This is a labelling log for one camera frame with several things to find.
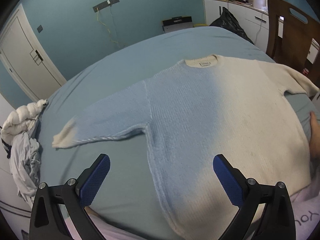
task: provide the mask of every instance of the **pile of clothes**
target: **pile of clothes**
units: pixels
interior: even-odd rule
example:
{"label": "pile of clothes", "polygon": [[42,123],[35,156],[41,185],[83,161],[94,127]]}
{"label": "pile of clothes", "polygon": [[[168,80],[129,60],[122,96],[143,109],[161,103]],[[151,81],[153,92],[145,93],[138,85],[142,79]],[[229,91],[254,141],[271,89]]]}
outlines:
{"label": "pile of clothes", "polygon": [[39,143],[35,139],[39,116],[48,104],[39,100],[12,111],[1,129],[1,140],[10,159],[10,172],[21,196],[32,208],[39,186]]}

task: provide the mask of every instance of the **crew neckline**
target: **crew neckline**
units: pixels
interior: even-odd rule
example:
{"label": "crew neckline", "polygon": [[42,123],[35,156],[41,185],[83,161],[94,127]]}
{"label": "crew neckline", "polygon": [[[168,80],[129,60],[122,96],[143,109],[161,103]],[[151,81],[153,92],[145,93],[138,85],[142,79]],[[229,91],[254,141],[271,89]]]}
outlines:
{"label": "crew neckline", "polygon": [[184,63],[186,66],[193,68],[219,67],[223,65],[224,57],[216,54],[211,54],[209,56],[197,59],[184,59],[179,63]]}

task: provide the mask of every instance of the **white puffer jacket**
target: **white puffer jacket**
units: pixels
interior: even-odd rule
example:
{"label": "white puffer jacket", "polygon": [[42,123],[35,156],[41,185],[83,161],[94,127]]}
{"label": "white puffer jacket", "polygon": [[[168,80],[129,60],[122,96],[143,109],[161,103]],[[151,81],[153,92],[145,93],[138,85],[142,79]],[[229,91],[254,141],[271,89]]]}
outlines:
{"label": "white puffer jacket", "polygon": [[17,134],[23,131],[29,131],[33,127],[38,115],[47,104],[47,100],[41,99],[37,103],[20,106],[17,110],[12,111],[2,126],[2,140],[7,144],[12,145],[13,138]]}

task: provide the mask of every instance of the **door frame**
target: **door frame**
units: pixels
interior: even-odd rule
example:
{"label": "door frame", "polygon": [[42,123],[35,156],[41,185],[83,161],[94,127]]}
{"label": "door frame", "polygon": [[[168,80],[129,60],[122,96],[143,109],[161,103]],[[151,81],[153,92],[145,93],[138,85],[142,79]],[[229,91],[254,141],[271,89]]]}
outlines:
{"label": "door frame", "polygon": [[[36,49],[39,51],[43,58],[43,62],[47,70],[51,73],[51,75],[55,78],[55,80],[59,83],[59,85],[63,86],[67,80],[63,77],[63,75],[60,73],[60,71],[57,69],[57,67],[54,65],[54,63],[51,61],[47,53],[42,48],[40,42],[38,41],[35,33],[33,32],[27,16],[24,12],[22,4],[20,4],[17,9],[14,11],[14,13],[11,15],[7,23],[5,24],[4,28],[0,32],[0,44],[2,43],[5,34],[9,30],[9,27],[11,26],[12,22],[15,20],[15,18],[18,17],[19,22],[21,24],[22,30],[29,40],[33,44],[33,46],[36,47]],[[26,95],[31,98],[34,102],[37,102],[39,99],[38,97],[29,89],[29,87],[23,82],[23,80],[19,77],[19,75],[10,68],[10,63],[4,56],[4,53],[1,52],[0,49],[0,60],[2,61],[4,67],[10,74],[10,76],[13,78],[13,80],[19,85],[19,87],[23,90],[23,92],[26,93]]]}

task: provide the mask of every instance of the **metal screw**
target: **metal screw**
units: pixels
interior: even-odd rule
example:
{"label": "metal screw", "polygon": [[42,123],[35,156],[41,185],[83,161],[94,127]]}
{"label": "metal screw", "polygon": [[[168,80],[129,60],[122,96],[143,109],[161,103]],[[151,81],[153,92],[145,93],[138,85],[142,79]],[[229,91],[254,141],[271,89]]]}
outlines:
{"label": "metal screw", "polygon": [[256,184],[256,181],[255,181],[255,179],[250,178],[250,179],[248,179],[248,183],[250,185],[254,185],[254,184]]}
{"label": "metal screw", "polygon": [[280,188],[284,188],[284,187],[285,187],[285,184],[284,184],[283,182],[279,182],[279,183],[278,183],[278,186],[279,186]]}
{"label": "metal screw", "polygon": [[39,188],[42,189],[44,187],[45,187],[45,183],[44,182],[40,183]]}
{"label": "metal screw", "polygon": [[68,185],[69,186],[72,186],[73,184],[75,184],[76,183],[76,180],[75,179],[69,179],[68,180]]}

